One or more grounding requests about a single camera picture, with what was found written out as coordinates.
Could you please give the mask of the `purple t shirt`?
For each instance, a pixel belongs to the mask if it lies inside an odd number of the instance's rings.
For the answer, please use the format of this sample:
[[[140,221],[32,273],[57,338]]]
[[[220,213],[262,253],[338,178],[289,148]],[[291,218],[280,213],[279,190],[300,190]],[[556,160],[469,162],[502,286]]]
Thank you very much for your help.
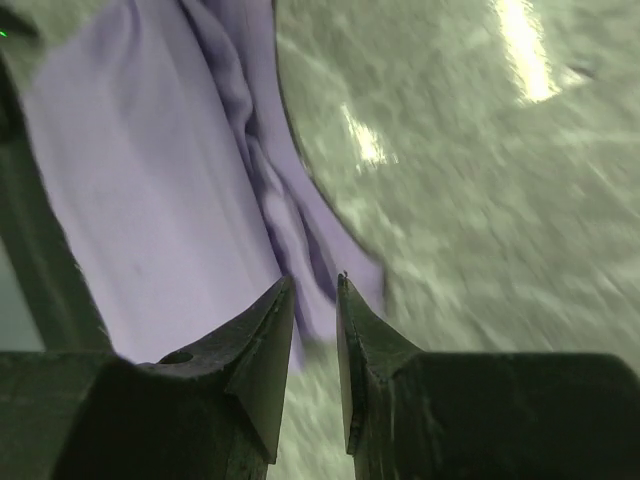
[[[111,1],[25,95],[50,204],[114,349],[155,362],[282,275],[301,339],[331,340],[347,272],[384,309],[383,270],[303,167],[268,1]]]

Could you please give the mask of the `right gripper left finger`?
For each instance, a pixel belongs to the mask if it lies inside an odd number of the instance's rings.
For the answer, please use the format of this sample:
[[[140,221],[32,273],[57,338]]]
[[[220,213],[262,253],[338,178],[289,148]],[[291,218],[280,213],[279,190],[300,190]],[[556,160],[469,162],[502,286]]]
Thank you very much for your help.
[[[156,364],[107,353],[1,356],[5,479],[262,479],[277,457],[295,288]]]

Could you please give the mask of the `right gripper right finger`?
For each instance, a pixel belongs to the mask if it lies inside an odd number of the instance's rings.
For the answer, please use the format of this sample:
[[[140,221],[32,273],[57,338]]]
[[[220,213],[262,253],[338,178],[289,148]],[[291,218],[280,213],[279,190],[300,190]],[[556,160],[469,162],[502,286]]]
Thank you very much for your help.
[[[426,352],[337,282],[345,443],[359,479],[635,479],[639,378],[594,353]]]

